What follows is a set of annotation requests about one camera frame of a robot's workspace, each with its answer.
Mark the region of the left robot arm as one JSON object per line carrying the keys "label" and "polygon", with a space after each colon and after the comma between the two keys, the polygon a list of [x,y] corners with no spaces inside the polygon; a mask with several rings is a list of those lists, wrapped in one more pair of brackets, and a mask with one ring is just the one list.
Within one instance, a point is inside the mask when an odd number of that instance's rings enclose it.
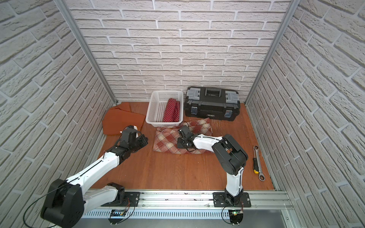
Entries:
{"label": "left robot arm", "polygon": [[116,143],[91,165],[65,180],[53,181],[47,194],[40,197],[44,200],[40,217],[53,227],[72,228],[83,215],[99,206],[123,204],[125,188],[119,184],[110,183],[92,193],[88,190],[147,144],[148,138],[136,126],[127,126]]}

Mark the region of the red plaid skirt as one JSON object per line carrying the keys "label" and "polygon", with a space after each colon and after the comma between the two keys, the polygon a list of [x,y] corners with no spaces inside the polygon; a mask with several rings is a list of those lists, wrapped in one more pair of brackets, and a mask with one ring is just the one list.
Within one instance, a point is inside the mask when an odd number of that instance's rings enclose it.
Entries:
{"label": "red plaid skirt", "polygon": [[183,121],[177,127],[159,127],[155,133],[153,151],[170,154],[204,154],[209,153],[207,150],[196,149],[179,149],[177,140],[179,136],[178,130],[182,126],[188,126],[194,134],[203,134],[206,136],[213,135],[211,120],[209,118],[197,119],[192,121]]}

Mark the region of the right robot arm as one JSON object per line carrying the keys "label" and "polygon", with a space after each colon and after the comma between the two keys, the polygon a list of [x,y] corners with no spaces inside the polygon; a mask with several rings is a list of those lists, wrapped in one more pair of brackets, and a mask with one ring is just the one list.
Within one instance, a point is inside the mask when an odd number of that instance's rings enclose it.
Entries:
{"label": "right robot arm", "polygon": [[185,125],[178,130],[178,134],[178,148],[206,150],[215,154],[227,173],[225,200],[233,206],[238,204],[243,193],[242,174],[249,158],[239,143],[231,135],[213,137],[194,134]]}

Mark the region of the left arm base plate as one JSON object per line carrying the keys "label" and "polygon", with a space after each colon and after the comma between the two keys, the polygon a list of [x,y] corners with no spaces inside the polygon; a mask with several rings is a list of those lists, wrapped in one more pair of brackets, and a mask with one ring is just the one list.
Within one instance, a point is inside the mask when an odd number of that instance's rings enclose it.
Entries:
{"label": "left arm base plate", "polygon": [[126,207],[128,204],[137,207],[140,194],[140,192],[124,192],[123,196],[117,196],[117,199],[102,205],[102,207]]}

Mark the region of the red polka dot skirt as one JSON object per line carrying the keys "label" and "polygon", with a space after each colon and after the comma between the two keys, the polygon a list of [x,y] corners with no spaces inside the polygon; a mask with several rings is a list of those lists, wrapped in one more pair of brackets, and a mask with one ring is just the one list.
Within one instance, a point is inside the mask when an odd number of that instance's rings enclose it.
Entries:
{"label": "red polka dot skirt", "polygon": [[163,122],[178,122],[180,120],[180,102],[170,98],[165,107]]}

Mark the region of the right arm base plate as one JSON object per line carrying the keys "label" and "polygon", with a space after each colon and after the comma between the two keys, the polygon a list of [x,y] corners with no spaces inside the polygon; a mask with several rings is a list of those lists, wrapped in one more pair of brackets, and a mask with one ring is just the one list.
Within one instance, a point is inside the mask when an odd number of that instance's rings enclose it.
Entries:
{"label": "right arm base plate", "polygon": [[213,204],[216,208],[241,206],[244,208],[250,208],[252,206],[249,194],[247,192],[241,192],[235,197],[231,196],[227,192],[214,192]]}

